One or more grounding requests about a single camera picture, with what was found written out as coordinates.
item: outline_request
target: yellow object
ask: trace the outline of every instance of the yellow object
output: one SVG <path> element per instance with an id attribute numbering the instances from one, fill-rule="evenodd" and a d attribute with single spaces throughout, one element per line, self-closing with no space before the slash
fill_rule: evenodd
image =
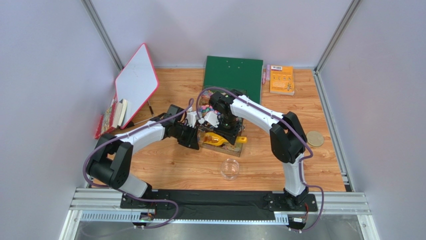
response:
<path id="1" fill-rule="evenodd" d="M 235 142 L 239 143 L 239 144 L 246 144 L 247 143 L 247 137 L 237 136 Z M 222 136 L 220 136 L 220 135 L 218 135 L 214 132 L 206 132 L 204 134 L 203 143 L 210 144 L 210 145 L 213 145 L 213 146 L 220 146 L 224 143 L 229 143 L 229 142 L 228 142 L 228 140 L 226 140 L 225 138 L 223 138 Z"/>
<path id="2" fill-rule="evenodd" d="M 274 94 L 295 94 L 295 80 L 292 66 L 270 66 L 269 92 Z"/>

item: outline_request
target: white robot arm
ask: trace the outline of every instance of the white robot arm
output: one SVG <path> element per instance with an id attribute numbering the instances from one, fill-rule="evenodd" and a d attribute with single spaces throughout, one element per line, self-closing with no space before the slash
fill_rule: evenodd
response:
<path id="1" fill-rule="evenodd" d="M 113 189 L 122 190 L 138 198 L 142 197 L 152 187 L 130 173 L 133 154 L 154 142 L 169 137 L 176 138 L 180 145 L 187 148 L 200 149 L 197 141 L 197 126 L 185 125 L 175 118 L 164 121 L 181 111 L 183 111 L 182 108 L 171 105 L 167 113 L 152 118 L 145 125 L 131 132 L 115 136 L 109 133 L 103 134 L 99 138 L 96 148 L 113 138 L 120 138 L 120 140 L 113 141 L 97 151 L 87 163 L 85 172 Z M 114 161 L 109 158 L 108 154 L 115 154 Z"/>
<path id="2" fill-rule="evenodd" d="M 282 116 L 282 119 L 292 126 L 306 142 L 307 138 L 299 119 L 292 112 L 283 114 L 272 111 L 255 102 L 250 102 L 251 104 L 248 105 L 247 102 L 250 99 L 247 96 L 236 90 L 232 92 L 238 98 L 228 94 L 224 95 L 220 92 L 210 96 L 209 104 L 213 106 L 213 109 L 221 113 L 221 117 L 218 119 L 220 123 L 214 129 L 214 132 L 233 144 L 241 128 L 237 118 L 243 118 L 268 133 L 270 135 L 271 150 L 276 158 L 282 162 L 284 169 L 284 191 L 293 199 L 293 203 L 298 205 L 308 194 L 308 189 L 300 178 L 300 170 L 303 175 L 303 165 L 301 164 L 301 167 L 299 167 L 299 160 L 304 156 L 305 147 L 291 131 L 285 133 L 286 126 L 272 116 Z"/>

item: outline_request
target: white wall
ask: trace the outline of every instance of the white wall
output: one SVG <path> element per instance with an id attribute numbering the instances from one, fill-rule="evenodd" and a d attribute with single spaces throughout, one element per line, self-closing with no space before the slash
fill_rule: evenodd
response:
<path id="1" fill-rule="evenodd" d="M 156 66 L 207 55 L 315 66 L 351 0 L 93 0 L 122 62 L 146 42 Z"/>
<path id="2" fill-rule="evenodd" d="M 0 1 L 0 239 L 58 239 L 116 74 L 79 0 Z"/>
<path id="3" fill-rule="evenodd" d="M 424 239 L 426 1 L 363 1 L 321 72 L 383 240 Z"/>

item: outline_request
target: black base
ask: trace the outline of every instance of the black base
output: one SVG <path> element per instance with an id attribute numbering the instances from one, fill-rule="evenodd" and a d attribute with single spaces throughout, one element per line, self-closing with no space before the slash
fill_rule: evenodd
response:
<path id="1" fill-rule="evenodd" d="M 148 195 L 143 195 L 142 199 L 169 199 L 169 192 L 167 191 L 153 191 Z M 155 207 L 159 209 L 169 208 L 169 203 L 167 202 L 149 202 L 149 201 L 138 201 L 130 198 L 126 195 L 122 195 L 120 208 L 122 209 L 147 209 Z"/>
<path id="2" fill-rule="evenodd" d="M 300 205 L 301 203 L 303 203 L 308 193 L 309 193 L 309 188 L 305 187 L 305 189 L 301 192 L 301 194 L 297 196 L 293 196 L 284 188 L 284 199 L 285 199 L 285 202 L 290 207 L 290 209 L 293 210 L 297 207 L 297 205 Z"/>
<path id="3" fill-rule="evenodd" d="M 176 219 L 181 220 L 275 220 L 274 211 L 318 211 L 315 196 L 308 194 L 294 210 L 284 201 L 284 194 L 271 191 L 215 191 L 215 190 L 158 190 L 152 199 L 173 200 L 179 205 Z M 139 202 L 123 195 L 122 209 L 156 208 L 156 218 L 168 219 L 175 212 L 170 203 Z"/>
<path id="4" fill-rule="evenodd" d="M 293 207 L 289 206 L 288 196 L 283 193 L 269 193 L 265 200 L 268 200 L 270 211 L 306 212 L 305 203 L 309 208 L 309 212 L 318 211 L 317 199 L 314 194 L 307 194 L 298 205 L 294 205 Z"/>

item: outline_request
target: clear glass container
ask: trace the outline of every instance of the clear glass container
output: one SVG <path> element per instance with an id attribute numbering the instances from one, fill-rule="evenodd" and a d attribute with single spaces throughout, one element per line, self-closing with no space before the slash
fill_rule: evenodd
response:
<path id="1" fill-rule="evenodd" d="M 237 160 L 232 158 L 226 159 L 220 166 L 220 174 L 222 174 L 222 177 L 228 181 L 237 179 L 239 172 L 240 164 L 237 162 Z"/>

